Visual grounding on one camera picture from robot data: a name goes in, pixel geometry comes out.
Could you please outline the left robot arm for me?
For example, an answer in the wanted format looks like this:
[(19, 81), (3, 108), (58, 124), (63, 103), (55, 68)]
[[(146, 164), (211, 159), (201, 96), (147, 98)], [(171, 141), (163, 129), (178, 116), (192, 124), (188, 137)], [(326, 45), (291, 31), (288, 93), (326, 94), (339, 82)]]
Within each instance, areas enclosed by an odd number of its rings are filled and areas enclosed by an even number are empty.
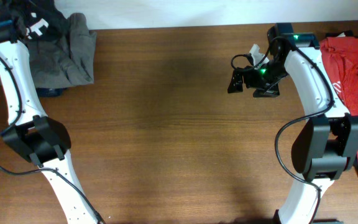
[(71, 139), (66, 127), (43, 109), (30, 72), (24, 35), (6, 3), (0, 4), (0, 81), (6, 97), (8, 127), (0, 132), (4, 143), (35, 170), (13, 176), (42, 173), (51, 185), (68, 223), (104, 223), (87, 199), (71, 160)]

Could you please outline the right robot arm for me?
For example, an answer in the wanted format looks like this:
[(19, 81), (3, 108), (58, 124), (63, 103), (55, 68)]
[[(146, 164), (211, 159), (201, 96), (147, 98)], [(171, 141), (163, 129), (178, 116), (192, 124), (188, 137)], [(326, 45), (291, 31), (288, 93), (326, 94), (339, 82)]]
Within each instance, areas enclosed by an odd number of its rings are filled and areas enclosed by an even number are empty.
[[(266, 53), (253, 45), (244, 55), (250, 64), (233, 66), (227, 91), (253, 88), (255, 98), (275, 98), (280, 94), (279, 82), (285, 77), (293, 80), (305, 114), (284, 124), (275, 137), (275, 155), (294, 181), (272, 223), (316, 223), (324, 193), (357, 157), (358, 115), (352, 115), (335, 92), (313, 33), (296, 33), (290, 23), (276, 23), (267, 38)], [(291, 172), (281, 159), (278, 142), (284, 130), (301, 121), (306, 124), (291, 148), (295, 169)]]

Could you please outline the black Nike t-shirt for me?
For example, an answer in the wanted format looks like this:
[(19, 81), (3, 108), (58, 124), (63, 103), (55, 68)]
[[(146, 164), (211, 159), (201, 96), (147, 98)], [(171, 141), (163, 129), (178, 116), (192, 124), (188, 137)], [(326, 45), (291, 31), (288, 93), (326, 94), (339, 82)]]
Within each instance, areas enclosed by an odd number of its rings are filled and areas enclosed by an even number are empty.
[(68, 19), (54, 0), (13, 0), (9, 1), (9, 9), (22, 19), (29, 41), (54, 41), (67, 35), (70, 29)]

